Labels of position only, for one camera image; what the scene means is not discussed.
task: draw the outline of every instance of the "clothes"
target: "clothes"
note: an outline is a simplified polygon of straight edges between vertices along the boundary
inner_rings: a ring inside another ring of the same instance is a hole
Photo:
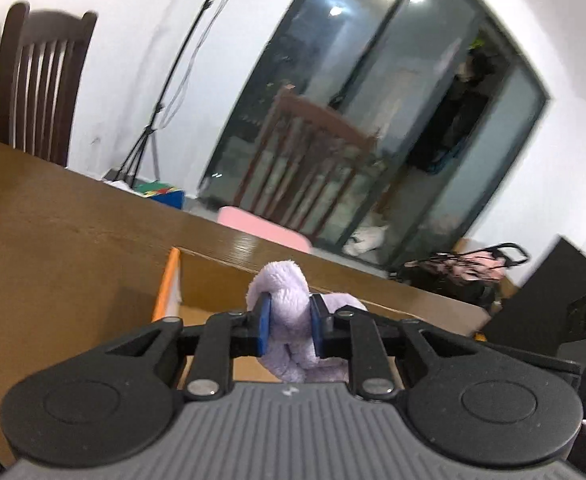
[[[441,171],[460,152],[489,98],[457,78],[409,152],[406,163],[427,173]]]
[[[344,359],[320,359],[311,338],[310,291],[300,268],[291,261],[267,264],[253,279],[246,293],[250,310],[262,292],[271,294],[271,320],[262,366],[286,383],[346,381]],[[329,312],[348,304],[366,310],[350,294],[323,294]]]
[[[359,227],[353,231],[342,251],[350,256],[358,256],[377,249],[384,243],[388,225],[382,227]]]

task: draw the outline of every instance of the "light stand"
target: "light stand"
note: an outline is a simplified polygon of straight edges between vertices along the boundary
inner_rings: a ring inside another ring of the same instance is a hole
[[[158,114],[164,109],[163,103],[164,97],[166,96],[166,91],[168,90],[169,84],[173,79],[173,75],[175,74],[177,66],[180,64],[180,60],[182,59],[182,55],[186,50],[186,46],[191,41],[191,38],[195,33],[195,29],[198,27],[199,22],[202,19],[202,16],[204,15],[204,12],[206,12],[206,10],[209,7],[211,7],[212,3],[213,0],[204,0],[204,3],[199,8],[198,15],[195,17],[193,25],[191,25],[189,32],[184,37],[184,40],[180,45],[180,50],[178,51],[177,56],[175,56],[175,59],[173,60],[173,65],[171,66],[171,70],[169,70],[169,73],[166,76],[164,86],[162,87],[160,96],[157,98],[157,101],[155,102],[155,107],[153,108],[153,113],[151,114],[151,117],[148,120],[148,124],[144,127],[142,134],[138,137],[138,140],[136,140],[135,144],[133,144],[131,151],[122,162],[119,170],[113,178],[114,181],[122,178],[124,182],[129,184],[131,188],[134,186],[135,180],[137,179],[138,173],[140,171],[142,158],[144,158],[144,153],[147,149],[147,142],[149,138],[151,139],[151,148],[153,155],[153,174],[155,175],[156,181],[160,180],[160,170],[157,160],[157,139],[154,136],[154,133],[157,130],[157,128],[155,127],[155,120],[157,119]]]

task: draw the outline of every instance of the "floor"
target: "floor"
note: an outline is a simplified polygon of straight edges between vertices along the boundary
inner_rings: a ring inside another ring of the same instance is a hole
[[[205,206],[203,206],[198,200],[187,200],[184,210],[192,215],[206,218],[212,222],[214,222],[215,218],[217,218],[217,213],[215,211],[205,208]],[[329,251],[324,251],[319,248],[314,247],[313,250],[311,250],[311,254],[323,258],[324,260],[329,260],[330,262],[334,262],[345,267],[350,267],[351,269],[361,270],[361,272],[366,272],[368,274],[372,274],[373,276],[378,276],[380,278],[385,278],[387,276],[386,271],[377,269],[377,267],[372,267],[366,263],[358,262],[345,256],[333,254]]]

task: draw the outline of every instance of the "dark wooden chair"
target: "dark wooden chair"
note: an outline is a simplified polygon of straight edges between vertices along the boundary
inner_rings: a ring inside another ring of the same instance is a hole
[[[29,12],[17,2],[0,41],[0,142],[61,166],[97,15]]]
[[[377,141],[376,136],[359,131],[334,110],[295,95],[292,86],[282,87],[276,95],[258,138],[257,152],[233,205],[241,207],[245,195],[248,198],[249,184],[257,179],[256,170],[271,144],[268,168],[244,209],[304,232],[311,241],[326,225]],[[274,171],[276,166],[281,171]],[[334,194],[326,192],[332,180],[341,180]],[[320,214],[319,220],[307,225],[313,211],[315,218]]]

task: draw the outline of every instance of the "metal pivot screw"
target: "metal pivot screw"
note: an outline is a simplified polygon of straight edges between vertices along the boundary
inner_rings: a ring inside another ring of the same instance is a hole
[[[369,395],[386,395],[393,391],[395,385],[388,379],[376,377],[373,379],[366,379],[362,383],[362,388]]]
[[[219,384],[210,379],[196,379],[186,386],[186,391],[198,397],[209,397],[215,395],[219,390]]]

